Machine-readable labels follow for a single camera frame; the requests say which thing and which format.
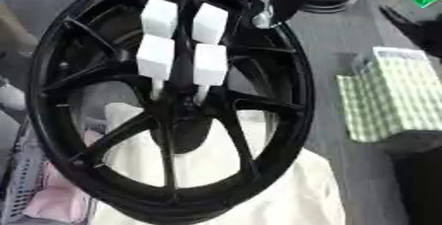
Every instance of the black wheel rim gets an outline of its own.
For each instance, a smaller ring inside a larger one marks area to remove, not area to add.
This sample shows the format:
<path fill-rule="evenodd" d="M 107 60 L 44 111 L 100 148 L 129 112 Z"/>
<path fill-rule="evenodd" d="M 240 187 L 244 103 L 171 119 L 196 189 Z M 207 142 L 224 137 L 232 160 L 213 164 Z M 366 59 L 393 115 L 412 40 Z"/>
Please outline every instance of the black wheel rim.
<path fill-rule="evenodd" d="M 314 86 L 303 48 L 286 25 L 266 31 L 251 25 L 251 17 L 262 8 L 258 0 L 171 1 L 180 4 L 177 41 L 188 39 L 188 19 L 183 17 L 191 17 L 201 1 L 228 10 L 233 15 L 222 44 L 228 48 L 230 65 L 245 73 L 259 72 L 262 67 L 274 83 L 276 99 L 230 91 L 226 85 L 212 88 L 198 109 L 227 125 L 226 130 L 233 137 L 242 161 L 238 174 L 204 187 L 177 189 L 171 174 L 170 142 L 164 142 L 162 147 L 165 187 L 143 185 L 118 175 L 107 166 L 97 166 L 114 144 L 142 130 L 164 126 L 168 121 L 155 110 L 167 102 L 154 103 L 145 96 L 150 92 L 151 81 L 137 75 L 131 52 L 139 43 L 141 31 L 137 16 L 146 0 L 78 0 L 66 9 L 46 31 L 35 52 L 27 100 L 45 154 L 70 181 L 136 219 L 189 224 L 217 216 L 250 199 L 289 168 L 307 138 L 314 112 Z M 108 17 L 121 17 L 125 23 L 133 21 L 133 24 L 127 23 L 113 33 L 107 30 Z M 83 57 L 85 50 L 94 57 Z M 69 96 L 77 89 L 107 81 L 119 81 L 131 87 L 145 112 L 118 131 L 105 135 L 95 146 L 86 148 L 71 118 Z M 244 134 L 237 124 L 236 110 L 278 114 L 273 137 L 255 160 L 244 148 Z"/>

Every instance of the white bag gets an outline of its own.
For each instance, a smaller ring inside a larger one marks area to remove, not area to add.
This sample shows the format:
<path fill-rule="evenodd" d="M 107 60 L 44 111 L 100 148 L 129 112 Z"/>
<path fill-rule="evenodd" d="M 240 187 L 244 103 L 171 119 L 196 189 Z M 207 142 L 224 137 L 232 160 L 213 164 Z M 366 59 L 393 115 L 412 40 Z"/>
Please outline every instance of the white bag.
<path fill-rule="evenodd" d="M 140 112 L 141 109 L 127 104 L 110 104 L 106 107 L 108 128 L 113 129 Z M 265 145 L 265 123 L 244 121 L 242 117 L 242 126 L 251 150 L 257 156 Z M 206 185 L 236 173 L 239 158 L 231 155 L 236 150 L 229 140 L 224 127 L 214 121 L 207 140 L 199 148 L 176 158 L 179 187 Z M 160 150 L 149 132 L 140 133 L 113 148 L 107 162 L 114 170 L 133 180 L 154 186 L 163 183 L 158 180 L 163 177 Z M 99 203 L 91 224 L 145 223 Z M 286 174 L 267 190 L 224 215 L 200 224 L 344 225 L 345 214 L 329 162 L 304 149 Z"/>

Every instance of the white foam cube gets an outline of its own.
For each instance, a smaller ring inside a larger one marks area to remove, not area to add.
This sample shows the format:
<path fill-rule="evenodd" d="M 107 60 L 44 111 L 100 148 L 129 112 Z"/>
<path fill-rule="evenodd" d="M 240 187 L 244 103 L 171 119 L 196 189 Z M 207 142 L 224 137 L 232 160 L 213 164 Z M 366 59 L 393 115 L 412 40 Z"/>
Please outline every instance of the white foam cube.
<path fill-rule="evenodd" d="M 199 43 L 193 60 L 193 83 L 221 86 L 228 72 L 227 50 L 223 45 Z"/>
<path fill-rule="evenodd" d="M 136 54 L 139 74 L 157 80 L 168 80 L 174 65 L 174 55 L 174 40 L 144 35 Z"/>
<path fill-rule="evenodd" d="M 226 30 L 228 18 L 227 11 L 207 3 L 202 4 L 193 19 L 193 39 L 203 43 L 218 44 Z"/>
<path fill-rule="evenodd" d="M 144 34 L 171 38 L 177 28 L 178 5 L 166 0 L 149 0 L 141 13 Z"/>

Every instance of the green checkered box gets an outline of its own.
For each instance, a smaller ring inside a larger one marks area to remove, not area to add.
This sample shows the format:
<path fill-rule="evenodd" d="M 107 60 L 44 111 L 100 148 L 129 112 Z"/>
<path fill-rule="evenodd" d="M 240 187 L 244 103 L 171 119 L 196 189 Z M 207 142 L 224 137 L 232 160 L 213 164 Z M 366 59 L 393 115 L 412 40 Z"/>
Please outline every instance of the green checkered box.
<path fill-rule="evenodd" d="M 355 75 L 337 76 L 350 138 L 375 142 L 406 130 L 442 130 L 442 84 L 429 60 L 416 57 L 421 51 L 379 49 Z"/>

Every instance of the rim lip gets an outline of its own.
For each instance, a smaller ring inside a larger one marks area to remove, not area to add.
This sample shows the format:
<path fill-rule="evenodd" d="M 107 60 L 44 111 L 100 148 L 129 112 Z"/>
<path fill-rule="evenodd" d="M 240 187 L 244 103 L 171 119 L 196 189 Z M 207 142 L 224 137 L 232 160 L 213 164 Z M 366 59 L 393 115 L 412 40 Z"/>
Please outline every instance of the rim lip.
<path fill-rule="evenodd" d="M 134 199 L 133 196 L 127 196 L 124 194 L 117 194 L 109 189 L 103 188 L 100 186 L 99 182 L 83 182 L 81 179 L 78 179 L 78 171 L 72 170 L 74 167 L 66 160 L 63 160 L 59 155 L 56 155 L 53 147 L 53 136 L 47 129 L 47 122 L 41 116 L 44 112 L 40 107 L 41 105 L 41 97 L 40 97 L 40 79 L 42 76 L 46 74 L 41 74 L 41 64 L 44 63 L 44 60 L 48 57 L 52 57 L 52 54 L 49 56 L 47 52 L 51 52 L 50 47 L 53 44 L 52 38 L 55 37 L 55 34 L 59 32 L 60 27 L 62 26 L 63 21 L 67 18 L 71 13 L 86 13 L 85 8 L 91 7 L 94 5 L 96 0 L 77 0 L 75 3 L 70 5 L 65 11 L 63 11 L 55 21 L 50 25 L 48 30 L 43 35 L 40 44 L 37 47 L 37 50 L 34 54 L 34 59 L 31 67 L 30 78 L 29 78 L 29 87 L 27 92 L 27 104 L 30 112 L 30 118 L 32 120 L 33 126 L 36 130 L 37 137 L 39 138 L 40 143 L 42 144 L 42 148 L 45 154 L 48 156 L 50 161 L 54 164 L 54 166 L 63 173 L 63 175 L 74 182 L 78 187 L 82 188 L 85 192 L 89 193 L 93 197 L 104 200 L 101 196 L 106 195 L 107 200 L 112 199 L 113 203 L 118 203 L 122 197 L 127 200 L 127 203 L 136 203 L 139 206 L 139 210 L 144 210 L 144 208 L 148 208 L 148 205 L 144 201 L 140 199 Z M 310 126 L 313 120 L 314 114 L 314 84 L 313 84 L 313 75 L 310 69 L 310 65 L 307 61 L 307 57 L 303 51 L 301 44 L 299 43 L 296 36 L 293 32 L 288 28 L 286 24 L 282 25 L 277 29 L 278 33 L 284 40 L 287 40 L 290 44 L 294 45 L 298 50 L 297 52 L 297 62 L 302 65 L 302 70 L 304 74 L 304 78 L 301 83 L 305 85 L 305 102 L 306 102 L 306 110 L 304 112 L 304 122 L 301 124 L 299 133 L 297 136 L 292 136 L 291 139 L 296 139 L 297 141 L 292 141 L 291 147 L 294 150 L 291 150 L 290 153 L 294 153 L 295 155 L 291 155 L 293 159 L 285 159 L 284 161 L 279 160 L 277 165 L 277 170 L 273 171 L 273 175 L 271 177 L 267 177 L 267 179 L 263 179 L 260 181 L 260 184 L 249 185 L 248 192 L 241 192 L 240 190 L 236 191 L 236 194 L 231 196 L 231 201 L 229 203 L 220 203 L 221 206 L 226 208 L 233 207 L 253 196 L 263 191 L 267 187 L 269 187 L 272 183 L 274 183 L 280 176 L 282 176 L 289 166 L 292 164 L 294 159 L 296 159 L 297 154 L 301 150 L 305 141 L 307 140 L 307 135 L 310 130 Z M 122 208 L 127 206 L 131 206 L 132 204 L 122 203 Z M 194 208 L 198 210 L 215 210 L 214 206 L 206 206 L 206 203 L 195 204 Z M 181 213 L 182 209 L 174 209 L 178 213 Z"/>

